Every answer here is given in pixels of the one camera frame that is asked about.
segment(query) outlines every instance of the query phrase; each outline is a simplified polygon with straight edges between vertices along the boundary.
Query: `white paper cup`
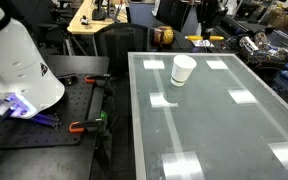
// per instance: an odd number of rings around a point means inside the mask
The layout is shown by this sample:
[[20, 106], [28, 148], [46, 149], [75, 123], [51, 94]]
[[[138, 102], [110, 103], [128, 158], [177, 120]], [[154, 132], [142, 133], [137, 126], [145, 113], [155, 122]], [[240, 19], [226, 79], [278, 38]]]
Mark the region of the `white paper cup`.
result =
[[186, 55], [175, 56], [171, 83], [174, 86], [183, 86], [195, 67], [196, 61], [193, 58]]

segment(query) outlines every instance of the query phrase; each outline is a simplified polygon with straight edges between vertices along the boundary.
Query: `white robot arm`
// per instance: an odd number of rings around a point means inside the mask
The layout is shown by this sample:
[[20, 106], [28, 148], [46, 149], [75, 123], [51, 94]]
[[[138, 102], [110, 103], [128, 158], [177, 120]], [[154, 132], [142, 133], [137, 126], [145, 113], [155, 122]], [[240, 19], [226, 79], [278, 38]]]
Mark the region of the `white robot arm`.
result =
[[0, 8], [0, 115], [29, 119], [54, 105], [65, 91], [25, 27]]

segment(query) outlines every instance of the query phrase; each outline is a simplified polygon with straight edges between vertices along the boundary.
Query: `yellow object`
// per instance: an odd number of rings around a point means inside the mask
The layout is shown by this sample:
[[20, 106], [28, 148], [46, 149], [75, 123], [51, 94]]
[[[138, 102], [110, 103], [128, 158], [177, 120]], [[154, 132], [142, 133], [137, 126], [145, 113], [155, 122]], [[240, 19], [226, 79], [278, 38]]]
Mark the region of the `yellow object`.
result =
[[[203, 40], [203, 36], [185, 36], [185, 39], [190, 40], [190, 41]], [[222, 37], [222, 36], [211, 36], [209, 40], [211, 40], [211, 41], [221, 41], [221, 40], [224, 40], [224, 37]]]
[[[104, 21], [93, 21], [92, 12], [95, 8], [96, 6], [92, 5], [92, 1], [84, 0], [83, 4], [70, 22], [69, 27], [67, 27], [67, 30], [72, 34], [94, 34], [100, 29], [114, 23], [112, 18], [106, 18]], [[89, 20], [89, 25], [81, 24], [80, 19], [83, 17], [83, 15], [85, 15]], [[120, 20], [121, 23], [127, 23], [126, 13], [120, 12], [117, 19]]]
[[154, 31], [153, 42], [156, 44], [170, 45], [174, 40], [174, 31], [171, 26], [160, 26]]

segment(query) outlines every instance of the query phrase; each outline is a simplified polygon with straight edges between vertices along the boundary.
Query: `computer monitor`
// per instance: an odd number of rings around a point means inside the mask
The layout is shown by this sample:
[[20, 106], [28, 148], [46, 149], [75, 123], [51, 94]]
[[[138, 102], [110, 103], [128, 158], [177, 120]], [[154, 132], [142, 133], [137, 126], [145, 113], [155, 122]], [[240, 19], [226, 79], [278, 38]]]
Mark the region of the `computer monitor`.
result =
[[156, 14], [156, 19], [171, 26], [177, 31], [181, 31], [191, 6], [180, 0], [161, 0]]

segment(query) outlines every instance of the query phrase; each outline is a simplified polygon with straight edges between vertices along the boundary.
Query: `glass table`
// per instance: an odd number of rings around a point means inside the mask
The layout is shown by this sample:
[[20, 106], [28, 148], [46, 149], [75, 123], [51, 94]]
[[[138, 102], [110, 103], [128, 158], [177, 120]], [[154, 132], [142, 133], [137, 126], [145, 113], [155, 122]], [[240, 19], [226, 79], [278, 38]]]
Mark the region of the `glass table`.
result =
[[[178, 54], [197, 62], [170, 83]], [[288, 179], [288, 105], [233, 54], [129, 53], [137, 179]]]

